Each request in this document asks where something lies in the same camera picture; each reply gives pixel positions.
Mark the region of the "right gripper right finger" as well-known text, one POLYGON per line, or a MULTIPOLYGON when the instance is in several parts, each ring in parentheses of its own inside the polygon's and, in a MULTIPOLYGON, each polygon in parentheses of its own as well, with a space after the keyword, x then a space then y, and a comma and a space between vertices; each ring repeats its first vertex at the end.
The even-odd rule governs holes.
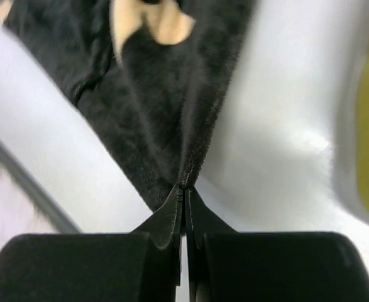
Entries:
POLYGON ((237 232, 183 196, 191 301, 369 301, 369 275, 334 232, 237 232))

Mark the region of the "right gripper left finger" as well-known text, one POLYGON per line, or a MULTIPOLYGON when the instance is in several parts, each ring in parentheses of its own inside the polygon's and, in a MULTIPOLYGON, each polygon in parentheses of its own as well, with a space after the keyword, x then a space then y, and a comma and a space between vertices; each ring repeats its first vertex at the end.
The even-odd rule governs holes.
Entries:
POLYGON ((0 301, 173 301, 182 191, 129 233, 25 234, 0 251, 0 301))

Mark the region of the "white pillow with yellow edge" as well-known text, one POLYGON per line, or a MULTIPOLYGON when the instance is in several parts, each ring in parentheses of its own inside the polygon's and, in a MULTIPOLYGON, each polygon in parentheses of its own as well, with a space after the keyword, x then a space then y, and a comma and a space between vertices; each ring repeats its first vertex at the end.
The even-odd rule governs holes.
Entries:
POLYGON ((369 1, 258 1, 197 188, 239 231, 342 233, 369 272, 356 92, 369 1))

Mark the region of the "black pillowcase with beige flowers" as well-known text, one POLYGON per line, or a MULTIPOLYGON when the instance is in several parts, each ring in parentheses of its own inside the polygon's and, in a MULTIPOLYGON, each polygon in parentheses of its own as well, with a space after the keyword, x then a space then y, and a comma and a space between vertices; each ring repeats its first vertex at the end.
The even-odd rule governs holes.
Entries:
POLYGON ((0 1, 151 210, 197 180, 255 1, 0 1))

